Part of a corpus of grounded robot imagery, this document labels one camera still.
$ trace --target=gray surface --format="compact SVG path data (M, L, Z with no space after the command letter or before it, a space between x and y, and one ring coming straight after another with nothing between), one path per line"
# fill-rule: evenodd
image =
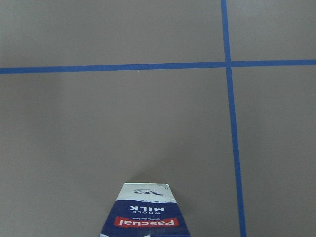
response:
M316 67L234 69L249 237L316 235Z
M316 2L228 0L232 60L316 59ZM220 1L3 0L0 67L223 61ZM315 66L233 68L249 237L315 222ZM0 236L97 236L167 182L193 237L239 236L225 69L0 75Z
M219 1L1 1L2 67L223 61Z
M1 236L97 236L166 182L193 236L238 236L224 69L1 76Z
M316 58L314 0L228 0L232 60Z

